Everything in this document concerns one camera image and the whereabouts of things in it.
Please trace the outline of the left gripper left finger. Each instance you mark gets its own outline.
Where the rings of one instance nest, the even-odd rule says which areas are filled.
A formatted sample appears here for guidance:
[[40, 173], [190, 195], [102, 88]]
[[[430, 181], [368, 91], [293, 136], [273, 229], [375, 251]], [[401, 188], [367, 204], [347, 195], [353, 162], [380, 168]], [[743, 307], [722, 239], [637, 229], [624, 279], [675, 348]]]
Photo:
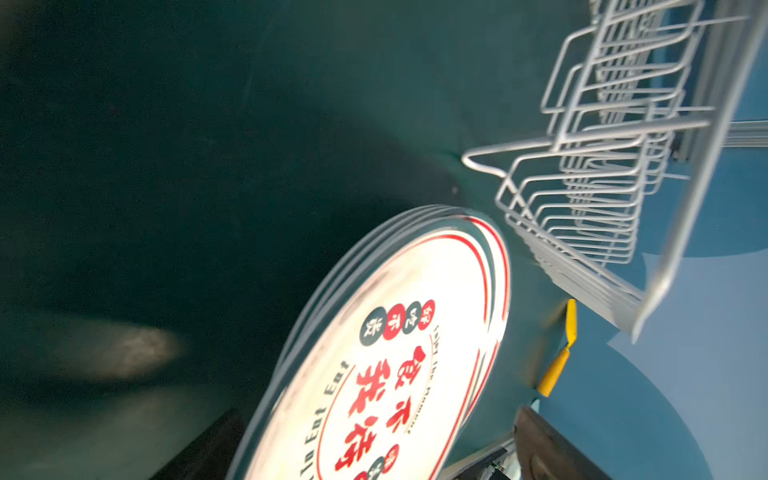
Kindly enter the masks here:
[[244, 435], [245, 425], [235, 409], [226, 411], [151, 480], [222, 480]]

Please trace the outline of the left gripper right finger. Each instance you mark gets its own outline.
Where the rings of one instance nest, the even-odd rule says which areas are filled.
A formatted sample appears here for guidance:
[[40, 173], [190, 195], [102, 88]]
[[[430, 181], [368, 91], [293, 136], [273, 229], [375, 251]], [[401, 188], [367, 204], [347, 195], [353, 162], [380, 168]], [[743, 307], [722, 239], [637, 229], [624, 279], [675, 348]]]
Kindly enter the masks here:
[[517, 411], [514, 442], [524, 480], [610, 480], [531, 407], [523, 406]]

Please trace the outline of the white round plate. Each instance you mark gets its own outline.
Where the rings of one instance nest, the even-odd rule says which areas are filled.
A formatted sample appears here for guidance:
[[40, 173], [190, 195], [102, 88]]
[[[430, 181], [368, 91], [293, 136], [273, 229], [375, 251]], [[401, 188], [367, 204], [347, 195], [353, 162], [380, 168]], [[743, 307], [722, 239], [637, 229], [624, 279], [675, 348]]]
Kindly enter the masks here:
[[378, 225], [376, 228], [368, 232], [364, 237], [358, 240], [354, 246], [348, 250], [341, 259], [333, 266], [330, 272], [323, 278], [319, 286], [315, 289], [308, 302], [301, 310], [296, 322], [294, 323], [286, 342], [278, 356], [277, 363], [274, 367], [272, 380], [277, 377], [279, 369], [285, 364], [288, 353], [298, 340], [299, 334], [304, 330], [304, 326], [308, 321], [310, 315], [321, 303], [321, 297], [331, 290], [331, 283], [334, 280], [339, 280], [342, 276], [343, 268], [350, 263], [359, 253], [361, 253], [365, 247], [370, 243], [375, 242], [378, 237], [384, 234], [390, 227], [395, 227], [400, 222], [408, 221], [411, 218], [415, 218], [420, 214], [431, 213], [432, 211], [442, 210], [449, 208], [449, 205], [444, 204], [428, 204], [418, 206], [401, 213], [398, 213], [394, 217], [386, 220], [384, 223]]
[[321, 297], [262, 397], [231, 479], [434, 479], [500, 352], [505, 240], [461, 207], [390, 227]]

